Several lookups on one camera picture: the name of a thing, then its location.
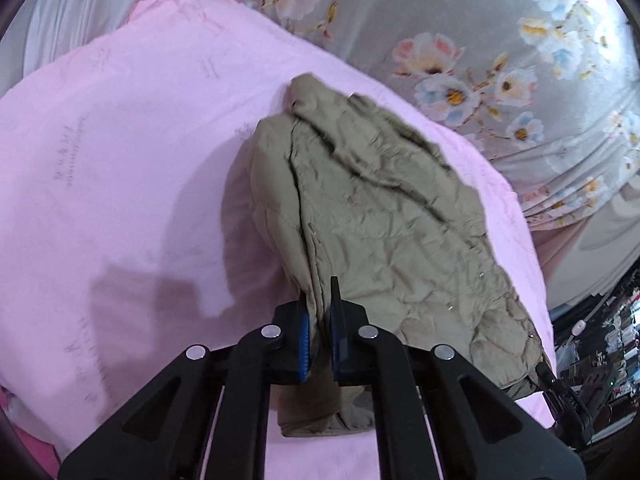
wrinkled fabric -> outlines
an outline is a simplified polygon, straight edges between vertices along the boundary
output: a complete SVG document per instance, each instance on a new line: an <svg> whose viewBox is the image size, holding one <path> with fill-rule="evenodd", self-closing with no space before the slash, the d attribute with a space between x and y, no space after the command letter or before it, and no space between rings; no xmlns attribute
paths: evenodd
<svg viewBox="0 0 640 480"><path fill-rule="evenodd" d="M532 236L549 309L606 294L640 257L640 175L595 215Z"/></svg>
<svg viewBox="0 0 640 480"><path fill-rule="evenodd" d="M532 393L542 342L494 259L476 190L367 97L302 75L288 101L288 113L258 123L248 158L255 224L307 294L318 356L310 381L282 397L284 433L373 427L362 390L330 376L333 275L345 299L403 343L449 344L513 398Z"/></svg>

metal screw head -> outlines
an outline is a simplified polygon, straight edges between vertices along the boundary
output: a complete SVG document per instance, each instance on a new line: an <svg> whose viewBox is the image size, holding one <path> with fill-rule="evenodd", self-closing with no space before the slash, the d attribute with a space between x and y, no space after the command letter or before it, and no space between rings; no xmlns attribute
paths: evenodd
<svg viewBox="0 0 640 480"><path fill-rule="evenodd" d="M202 359L207 354L207 349L201 345L193 345L187 348L186 354L187 357L192 361L197 361L198 359Z"/></svg>
<svg viewBox="0 0 640 480"><path fill-rule="evenodd" d="M442 359L443 361L451 361L456 355L456 351L449 345L438 345L433 353L438 359Z"/></svg>
<svg viewBox="0 0 640 480"><path fill-rule="evenodd" d="M280 334L282 334L282 330L277 325L267 325L262 327L262 330L260 330L260 333L262 334L263 337L266 337L268 339L273 339L275 337L280 336Z"/></svg>
<svg viewBox="0 0 640 480"><path fill-rule="evenodd" d="M371 325L363 325L358 329L358 335L364 339L375 339L378 337L378 329Z"/></svg>

pink flower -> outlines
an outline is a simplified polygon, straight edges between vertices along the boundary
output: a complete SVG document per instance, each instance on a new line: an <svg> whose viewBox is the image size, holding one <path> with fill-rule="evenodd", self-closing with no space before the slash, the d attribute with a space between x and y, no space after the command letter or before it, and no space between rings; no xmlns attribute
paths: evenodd
<svg viewBox="0 0 640 480"><path fill-rule="evenodd" d="M398 43L392 55L396 75L428 76L449 73L464 53L446 36L424 32Z"/></svg>
<svg viewBox="0 0 640 480"><path fill-rule="evenodd" d="M533 69L516 69L500 74L495 82L494 102L526 108L533 102L533 92L538 89L538 78Z"/></svg>

bed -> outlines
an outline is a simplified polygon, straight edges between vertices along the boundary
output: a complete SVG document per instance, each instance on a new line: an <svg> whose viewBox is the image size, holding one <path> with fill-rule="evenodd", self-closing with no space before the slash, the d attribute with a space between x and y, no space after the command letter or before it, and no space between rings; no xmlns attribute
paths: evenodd
<svg viewBox="0 0 640 480"><path fill-rule="evenodd" d="M3 6L19 11L0 41L0 94L123 24L140 0L21 1ZM518 193L549 309L604 293L640 256L634 0L241 1L473 142ZM428 102L442 85L456 106ZM621 200L623 212L610 206Z"/></svg>
<svg viewBox="0 0 640 480"><path fill-rule="evenodd" d="M440 144L478 189L495 256L553 356L516 195L470 143L232 0L147 0L125 27L0 101L11 153L0 229L12 255L0 264L0 383L54 434L60 455L188 345L235 343L295 296L252 224L243 143L309 70ZM540 396L523 405L552 423ZM268 478L332 478L338 465L376 478L373 434L283 440L270 431ZM293 449L316 465L283 464Z"/></svg>

pink bedsheet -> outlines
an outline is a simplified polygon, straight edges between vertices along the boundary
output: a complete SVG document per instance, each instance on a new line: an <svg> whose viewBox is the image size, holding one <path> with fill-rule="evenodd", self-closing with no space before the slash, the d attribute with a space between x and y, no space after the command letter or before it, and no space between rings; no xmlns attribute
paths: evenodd
<svg viewBox="0 0 640 480"><path fill-rule="evenodd" d="M554 358L518 200L471 144L241 4L149 0L0 100L0 383L68 449L188 345L233 344L295 296L252 224L243 143L304 72L439 143ZM373 433L287 440L271 419L268 479L378 477Z"/></svg>

